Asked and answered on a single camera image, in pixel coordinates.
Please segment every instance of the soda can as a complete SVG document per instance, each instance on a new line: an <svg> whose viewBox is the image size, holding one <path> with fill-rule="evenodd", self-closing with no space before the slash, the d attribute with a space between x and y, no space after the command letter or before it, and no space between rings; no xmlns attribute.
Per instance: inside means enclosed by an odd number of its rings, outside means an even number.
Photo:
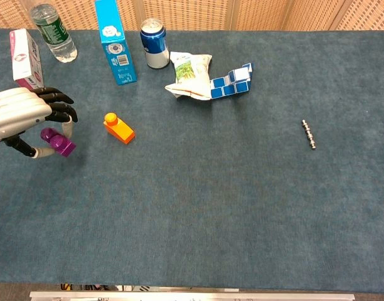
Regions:
<svg viewBox="0 0 384 301"><path fill-rule="evenodd" d="M141 24L141 39L147 65L154 69L165 67L169 63L169 51L166 44L166 29L155 18L146 19Z"/></svg>

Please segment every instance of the pink and white box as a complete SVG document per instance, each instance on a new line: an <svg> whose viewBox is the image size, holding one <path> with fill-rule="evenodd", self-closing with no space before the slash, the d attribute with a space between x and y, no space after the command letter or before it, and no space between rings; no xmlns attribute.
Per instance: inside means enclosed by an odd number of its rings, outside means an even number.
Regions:
<svg viewBox="0 0 384 301"><path fill-rule="evenodd" d="M39 48L26 29L9 32L14 81L28 89L44 86Z"/></svg>

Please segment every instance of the orange toy block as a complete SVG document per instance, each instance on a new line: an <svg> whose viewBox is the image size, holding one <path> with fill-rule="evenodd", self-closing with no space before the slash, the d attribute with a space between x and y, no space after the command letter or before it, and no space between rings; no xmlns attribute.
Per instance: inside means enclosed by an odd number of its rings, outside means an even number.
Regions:
<svg viewBox="0 0 384 301"><path fill-rule="evenodd" d="M135 132L115 113L107 113L103 124L111 135L125 144L128 144L135 137Z"/></svg>

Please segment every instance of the metal bolt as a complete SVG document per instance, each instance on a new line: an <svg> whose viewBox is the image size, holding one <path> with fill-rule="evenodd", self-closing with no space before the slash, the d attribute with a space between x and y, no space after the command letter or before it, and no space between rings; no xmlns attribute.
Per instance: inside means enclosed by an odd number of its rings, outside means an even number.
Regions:
<svg viewBox="0 0 384 301"><path fill-rule="evenodd" d="M311 146L312 149L316 149L316 143L315 143L315 140L313 139L311 128L309 127L309 124L306 122L305 119L302 120L302 126L305 130L306 137L309 140L309 145Z"/></svg>

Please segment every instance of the snack bag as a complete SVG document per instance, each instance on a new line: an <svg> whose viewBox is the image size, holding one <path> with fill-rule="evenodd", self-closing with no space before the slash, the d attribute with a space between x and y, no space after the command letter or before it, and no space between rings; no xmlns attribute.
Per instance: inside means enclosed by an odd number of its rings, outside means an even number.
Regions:
<svg viewBox="0 0 384 301"><path fill-rule="evenodd" d="M174 63L175 83L166 86L166 90L175 97L190 96L200 100L211 99L209 63L211 55L192 55L187 52L171 52Z"/></svg>

